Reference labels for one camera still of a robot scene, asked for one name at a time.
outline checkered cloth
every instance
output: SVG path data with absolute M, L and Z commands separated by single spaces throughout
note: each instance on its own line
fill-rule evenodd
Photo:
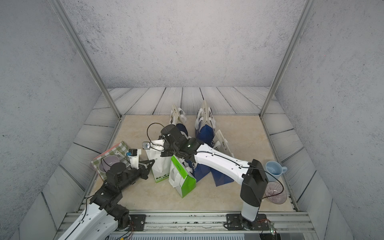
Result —
M 105 175 L 105 172 L 103 172 L 99 168 L 101 159 L 109 155 L 115 155 L 119 157 L 120 162 L 123 162 L 125 166 L 129 167 L 130 163 L 126 160 L 126 157 L 125 157 L 126 153 L 128 152 L 128 149 L 129 149 L 128 146 L 123 141 L 121 141 L 119 144 L 114 145 L 113 147 L 103 152 L 102 154 L 100 154 L 99 156 L 97 156 L 91 161 L 92 166 L 95 168 L 96 172 L 100 175 L 100 177 L 103 180 L 106 180 L 107 176 Z

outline light blue mug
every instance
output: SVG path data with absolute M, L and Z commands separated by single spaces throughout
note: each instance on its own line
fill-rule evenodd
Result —
M 288 170 L 287 167 L 282 167 L 278 162 L 275 161 L 267 162 L 265 165 L 265 169 L 277 179 L 279 179 L 279 177 Z M 268 173 L 266 173 L 266 176 L 269 182 L 277 182 L 277 180 L 274 179 Z

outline concrete wall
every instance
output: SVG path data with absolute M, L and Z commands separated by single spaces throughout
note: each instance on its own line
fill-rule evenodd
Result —
M 384 235 L 383 16 L 317 0 L 276 93 L 357 239 Z
M 269 86 L 305 0 L 62 0 L 109 88 Z
M 0 3 L 0 239 L 8 239 L 100 90 L 46 0 Z

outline table surface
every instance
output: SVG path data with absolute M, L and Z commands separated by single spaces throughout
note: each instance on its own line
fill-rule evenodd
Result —
M 235 158 L 251 162 L 260 161 L 264 168 L 268 161 L 274 161 L 273 153 L 265 135 L 259 116 L 214 116 L 216 130 L 221 130 L 229 142 Z M 114 144 L 124 141 L 129 148 L 141 148 L 142 142 L 148 141 L 146 130 L 149 124 L 159 122 L 169 124 L 170 116 L 165 115 L 126 115 Z M 186 128 L 189 136 L 195 136 L 194 124 L 196 116 L 187 116 Z M 162 127 L 154 124 L 148 133 L 152 140 L 158 139 Z M 147 159 L 142 150 L 142 160 Z M 147 180 L 139 179 L 123 190 L 123 198 L 119 204 L 129 210 L 156 211 L 240 211 L 243 201 L 240 198 L 241 186 L 236 182 L 216 187 L 212 174 L 209 173 L 197 182 L 196 188 L 181 198 L 170 185 L 168 179 L 155 183 L 152 173 Z M 98 176 L 91 195 L 103 184 Z M 263 199 L 260 206 L 263 212 L 294 212 L 287 198 L 283 204 L 274 204 Z

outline wire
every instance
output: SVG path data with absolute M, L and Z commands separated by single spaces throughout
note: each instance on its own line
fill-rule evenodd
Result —
M 148 128 L 147 128 L 147 137 L 148 137 L 148 139 L 149 139 L 149 141 L 150 141 L 150 143 L 151 143 L 152 145 L 163 147 L 163 150 L 161 150 L 161 151 L 164 151 L 164 150 L 165 150 L 164 146 L 161 146 L 161 145 L 159 145 L 159 144 L 154 144 L 154 143 L 152 142 L 152 140 L 149 138 L 149 135 L 148 135 L 148 129 L 149 129 L 149 127 L 152 126 L 153 124 L 159 124 L 159 125 L 163 126 L 163 128 L 165 128 L 163 124 L 158 123 L 158 122 L 153 122 L 153 123 L 151 123 L 151 124 L 148 126 Z
M 108 165 L 109 167 L 111 167 L 111 165 L 109 165 L 109 164 L 104 160 L 104 158 L 101 158 L 101 160 L 104 161 L 106 165 Z M 103 163 L 101 163 L 101 166 L 103 167 L 104 172 L 107 172 L 107 171 L 105 171 L 105 168 L 104 168 L 104 166 L 103 166 Z
M 89 196 L 89 197 L 87 197 L 86 199 L 85 199 L 85 211 L 84 211 L 84 216 L 83 216 L 83 218 L 81 219 L 81 221 L 79 222 L 79 224 L 78 225 L 76 225 L 76 227 L 71 231 L 71 233 L 64 239 L 64 240 L 67 240 L 67 238 L 69 237 L 69 236 L 71 236 L 71 234 L 76 230 L 76 228 L 81 224 L 81 222 L 84 220 L 84 217 L 85 217 L 85 214 L 87 213 L 87 200 L 88 200 L 88 198 L 90 198 L 90 197 L 93 197 L 94 196 L 94 194 L 92 195 L 92 196 Z
M 257 218 L 259 219 L 259 221 L 257 221 L 257 222 L 261 224 L 261 220 L 260 220 L 260 218 L 259 218 L 259 215 L 256 215 L 256 216 L 257 216 Z
M 257 222 L 262 222 L 262 221 L 268 221 L 268 222 L 271 222 L 269 219 L 266 219 L 266 218 L 264 218 L 264 219 L 261 219 L 261 220 L 259 220 L 259 221 L 257 221 Z
M 132 236 L 133 236 L 133 232 L 134 232 L 134 224 L 133 224 L 133 221 L 131 221 L 131 223 L 130 223 L 129 225 L 131 226 L 131 232 L 130 232 L 130 234 L 128 235 L 127 240 L 129 240 L 129 239 L 132 238 Z M 124 237 L 125 235 L 127 235 L 127 233 L 129 233 L 129 231 L 126 232 L 126 233 L 124 233 L 121 237 L 117 238 L 116 240 L 120 240 L 122 237 Z
M 277 237 L 277 231 L 276 231 L 276 229 L 275 229 L 275 237 L 276 237 L 276 240 L 278 239 L 278 237 Z
M 199 151 L 199 152 L 195 152 L 195 153 L 200 153 L 200 152 L 205 152 L 205 153 L 212 154 L 212 152 L 208 152 L 208 151 Z M 237 166 L 239 166 L 239 167 L 241 167 L 241 168 L 257 169 L 257 170 L 263 171 L 263 172 L 268 173 L 269 175 L 271 175 L 274 179 L 276 179 L 276 180 L 279 182 L 279 184 L 281 185 L 281 187 L 282 187 L 283 189 L 282 189 L 281 192 L 279 192 L 278 194 L 273 194 L 273 195 L 270 195 L 270 196 L 265 196 L 265 197 L 263 197 L 263 199 L 264 199 L 264 198 L 267 198 L 267 197 L 277 196 L 277 195 L 280 195 L 280 194 L 282 194 L 282 193 L 284 192 L 284 185 L 283 185 L 277 178 L 275 178 L 272 174 L 270 174 L 269 172 L 265 171 L 264 169 L 257 168 L 257 167 L 255 167 L 255 166 L 251 165 L 250 162 L 248 163 L 250 167 L 243 167 L 242 165 L 238 164 L 237 162 L 235 162 L 235 161 L 233 161 L 233 160 L 231 160 L 231 159 L 229 159 L 229 158 L 227 158 L 227 157 L 224 157 L 224 156 L 222 156 L 222 155 L 220 155 L 220 154 L 214 153 L 214 155 L 217 155 L 217 156 L 222 157 L 222 158 L 224 158 L 224 159 L 226 159 L 226 160 L 229 160 L 229 161 L 235 163 Z

